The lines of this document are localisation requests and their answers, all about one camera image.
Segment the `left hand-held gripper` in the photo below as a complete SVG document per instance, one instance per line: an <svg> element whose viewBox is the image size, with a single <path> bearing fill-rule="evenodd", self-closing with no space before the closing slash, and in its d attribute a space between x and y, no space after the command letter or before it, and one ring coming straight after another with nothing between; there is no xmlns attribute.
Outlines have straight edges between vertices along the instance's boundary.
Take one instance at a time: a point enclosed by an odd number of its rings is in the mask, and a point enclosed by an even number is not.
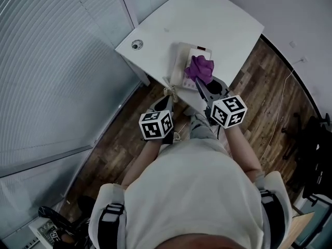
<svg viewBox="0 0 332 249"><path fill-rule="evenodd" d="M163 145L173 144L173 111L173 97L164 96L153 103L146 113L141 114L139 126L145 141L162 140Z"/></svg>

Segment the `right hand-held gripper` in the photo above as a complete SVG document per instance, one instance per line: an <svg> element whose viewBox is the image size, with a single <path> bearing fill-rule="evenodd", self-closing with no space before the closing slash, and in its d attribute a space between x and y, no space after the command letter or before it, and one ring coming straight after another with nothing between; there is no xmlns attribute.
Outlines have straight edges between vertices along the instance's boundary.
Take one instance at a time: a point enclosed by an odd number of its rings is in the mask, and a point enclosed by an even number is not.
<svg viewBox="0 0 332 249"><path fill-rule="evenodd" d="M239 95L213 101L213 97L205 82L197 77L195 84L201 98L206 103L212 103L211 106L207 106L204 110L210 125L219 125L224 129L228 129L239 125L243 121L247 112L247 106ZM213 77L212 86L214 94L228 95L230 91L226 83L217 77Z"/></svg>

